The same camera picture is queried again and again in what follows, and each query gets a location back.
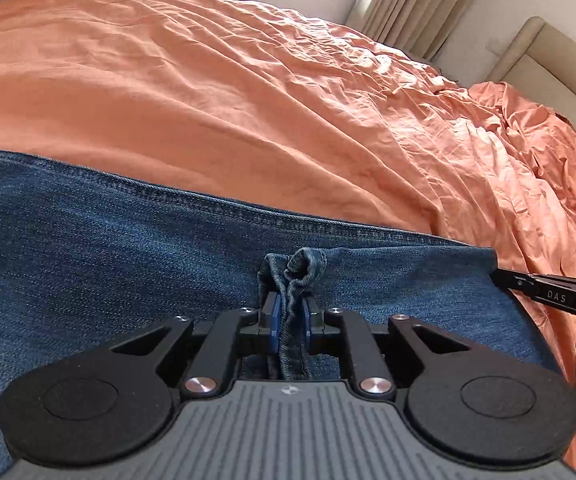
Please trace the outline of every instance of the silver rivet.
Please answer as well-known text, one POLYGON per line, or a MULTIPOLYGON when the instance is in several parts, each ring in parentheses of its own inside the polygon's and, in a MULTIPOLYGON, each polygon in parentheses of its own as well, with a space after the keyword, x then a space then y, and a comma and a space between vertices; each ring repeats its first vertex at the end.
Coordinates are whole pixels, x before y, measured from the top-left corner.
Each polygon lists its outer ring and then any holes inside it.
POLYGON ((392 388, 392 383, 383 377, 368 377, 361 381, 359 387, 369 394, 384 394, 392 388))
POLYGON ((216 387, 217 383, 209 377, 193 377, 185 382, 185 389, 195 394, 207 394, 216 387))

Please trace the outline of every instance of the denim jeans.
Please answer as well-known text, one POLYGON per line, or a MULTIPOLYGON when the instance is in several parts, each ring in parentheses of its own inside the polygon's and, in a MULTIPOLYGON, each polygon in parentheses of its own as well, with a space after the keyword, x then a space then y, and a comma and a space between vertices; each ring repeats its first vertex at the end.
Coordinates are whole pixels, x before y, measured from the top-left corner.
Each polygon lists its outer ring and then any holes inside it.
MULTIPOLYGON (((402 312, 556 369, 540 333, 489 273, 494 251, 303 216, 0 152, 0 393, 31 368, 173 314, 210 319, 282 299, 277 363, 252 376, 338 376, 301 347, 308 287, 371 322, 402 312)), ((0 433, 0 473, 11 463, 0 433)))

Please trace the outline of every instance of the upholstered headboard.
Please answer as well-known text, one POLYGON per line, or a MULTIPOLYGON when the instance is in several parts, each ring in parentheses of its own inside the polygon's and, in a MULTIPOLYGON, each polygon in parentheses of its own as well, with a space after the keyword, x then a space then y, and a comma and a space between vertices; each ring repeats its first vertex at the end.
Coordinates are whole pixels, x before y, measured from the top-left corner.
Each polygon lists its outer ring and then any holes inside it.
POLYGON ((510 83, 576 129, 576 43, 542 18, 533 16, 523 25, 488 80, 510 83))

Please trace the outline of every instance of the orange bedsheet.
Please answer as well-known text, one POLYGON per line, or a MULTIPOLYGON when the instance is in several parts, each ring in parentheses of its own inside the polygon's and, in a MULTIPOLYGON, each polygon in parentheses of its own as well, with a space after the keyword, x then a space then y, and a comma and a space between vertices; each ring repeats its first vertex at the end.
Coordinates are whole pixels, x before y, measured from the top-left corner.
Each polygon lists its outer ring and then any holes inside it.
MULTIPOLYGON (((504 84, 461 89, 350 29, 254 2, 0 2, 0 149, 576 276, 564 120, 504 84)), ((576 319, 523 303, 571 377, 576 319)))

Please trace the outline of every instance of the curtain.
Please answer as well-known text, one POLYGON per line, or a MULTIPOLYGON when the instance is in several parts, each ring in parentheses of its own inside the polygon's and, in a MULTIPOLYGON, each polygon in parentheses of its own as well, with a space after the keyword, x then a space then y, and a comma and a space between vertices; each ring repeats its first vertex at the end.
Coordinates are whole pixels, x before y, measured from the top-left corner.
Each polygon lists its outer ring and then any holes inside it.
POLYGON ((379 43, 430 59, 471 0, 357 0, 346 25, 379 43))

